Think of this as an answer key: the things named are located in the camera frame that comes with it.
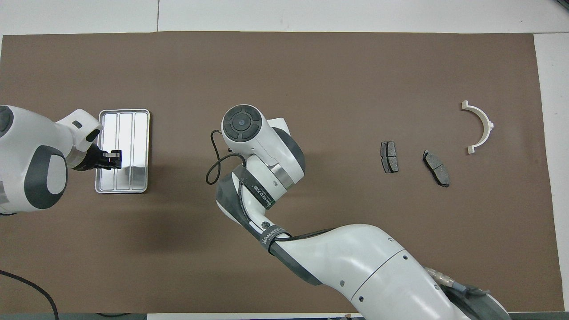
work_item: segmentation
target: brown table surface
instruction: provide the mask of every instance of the brown table surface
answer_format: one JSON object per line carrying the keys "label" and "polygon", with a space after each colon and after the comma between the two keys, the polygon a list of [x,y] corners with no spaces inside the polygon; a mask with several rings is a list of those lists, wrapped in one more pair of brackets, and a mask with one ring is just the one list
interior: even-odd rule
{"label": "brown table surface", "polygon": [[[463,100],[496,126],[471,155],[482,125]],[[355,311],[217,208],[204,182],[209,133],[241,103],[284,117],[306,155],[306,176],[268,213],[291,233],[376,225],[509,311],[563,310],[532,35],[5,36],[0,103],[54,121],[77,108],[152,113],[147,192],[101,195],[94,172],[73,171],[54,207],[0,217],[0,269],[36,282],[61,312]],[[396,174],[381,167],[388,140]],[[422,163],[425,149],[449,188]],[[4,277],[0,297],[0,313],[50,310]]]}

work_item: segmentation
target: silver rectangular tray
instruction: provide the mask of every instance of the silver rectangular tray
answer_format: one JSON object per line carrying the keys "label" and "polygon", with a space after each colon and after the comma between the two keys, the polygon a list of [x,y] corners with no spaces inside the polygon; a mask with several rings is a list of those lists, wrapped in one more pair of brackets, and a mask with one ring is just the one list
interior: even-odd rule
{"label": "silver rectangular tray", "polygon": [[150,112],[146,109],[103,110],[99,149],[122,150],[121,169],[96,169],[95,190],[100,194],[142,193],[148,186]]}

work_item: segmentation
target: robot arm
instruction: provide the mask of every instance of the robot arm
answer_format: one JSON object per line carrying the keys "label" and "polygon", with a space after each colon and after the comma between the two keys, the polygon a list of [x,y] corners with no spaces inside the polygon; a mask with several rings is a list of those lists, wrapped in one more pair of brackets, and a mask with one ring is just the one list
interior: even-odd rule
{"label": "robot arm", "polygon": [[[250,105],[227,111],[221,129],[229,148],[246,163],[219,181],[217,205],[300,278],[336,289],[368,320],[482,319],[472,303],[466,302],[468,309],[451,302],[446,295],[451,289],[443,290],[377,227],[346,225],[292,237],[275,225],[265,212],[304,176],[302,151],[283,119],[266,120]],[[501,317],[495,319],[509,319],[497,309]]]}
{"label": "robot arm", "polygon": [[121,152],[93,143],[101,124],[78,109],[58,122],[15,106],[0,106],[0,213],[52,207],[67,170],[120,168]]}

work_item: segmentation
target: white floor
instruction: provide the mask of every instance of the white floor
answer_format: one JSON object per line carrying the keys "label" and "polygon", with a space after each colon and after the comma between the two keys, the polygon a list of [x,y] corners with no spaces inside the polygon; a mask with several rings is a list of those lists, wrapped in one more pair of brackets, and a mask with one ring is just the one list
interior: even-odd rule
{"label": "white floor", "polygon": [[554,0],[0,0],[0,35],[202,30],[536,34],[559,262],[569,310],[569,10]]}

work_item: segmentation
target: gray velcro strap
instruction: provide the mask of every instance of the gray velcro strap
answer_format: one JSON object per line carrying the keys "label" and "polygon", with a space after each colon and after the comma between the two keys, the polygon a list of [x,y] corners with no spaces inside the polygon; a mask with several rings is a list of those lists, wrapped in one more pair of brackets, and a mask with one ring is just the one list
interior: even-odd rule
{"label": "gray velcro strap", "polygon": [[239,165],[233,169],[233,173],[265,209],[269,210],[275,204],[267,189],[245,167]]}
{"label": "gray velcro strap", "polygon": [[281,233],[288,234],[284,228],[279,227],[276,224],[273,224],[269,228],[266,228],[266,230],[263,231],[263,233],[261,234],[261,237],[259,238],[259,242],[261,243],[261,246],[265,250],[269,251],[269,248],[271,247],[271,243],[273,243],[275,238],[278,235],[280,235]]}

